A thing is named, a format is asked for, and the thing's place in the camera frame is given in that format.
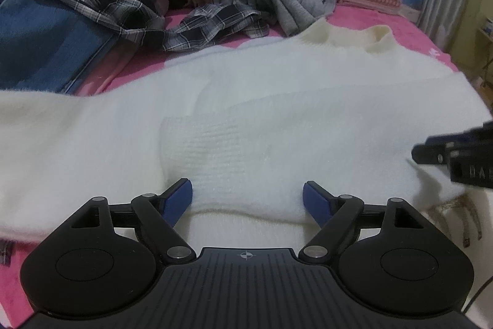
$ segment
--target circular pad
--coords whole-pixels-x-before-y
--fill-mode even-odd
[[[75,249],[60,257],[57,271],[65,279],[88,282],[107,274],[113,263],[112,255],[102,249]]]
[[[413,248],[393,249],[381,257],[380,264],[389,275],[402,280],[423,280],[438,271],[433,255]]]

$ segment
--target denim fabric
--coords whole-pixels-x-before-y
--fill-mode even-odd
[[[73,93],[117,42],[58,0],[0,0],[0,89]]]

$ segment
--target crosshair marking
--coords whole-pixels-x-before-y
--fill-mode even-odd
[[[253,255],[248,250],[243,251],[241,254],[238,254],[238,256],[241,257],[241,258],[243,258],[243,259],[250,259],[252,257],[256,257],[256,255]]]

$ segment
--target cable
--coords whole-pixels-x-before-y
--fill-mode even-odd
[[[469,304],[465,306],[465,308],[462,310],[463,314],[467,314],[467,311],[471,308],[472,304],[474,304],[474,301],[481,295],[481,293],[491,284],[493,283],[493,276],[491,276],[488,280],[485,281],[484,285],[482,285],[479,290],[476,292],[474,296],[472,296],[471,301],[469,301]]]

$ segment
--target metal pivot screw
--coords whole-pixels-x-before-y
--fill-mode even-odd
[[[328,251],[321,245],[309,245],[303,250],[303,253],[310,258],[322,258],[328,254]]]
[[[166,251],[168,257],[173,259],[184,259],[189,257],[192,253],[192,250],[188,247],[184,247],[183,245],[177,245],[176,247],[171,247]]]

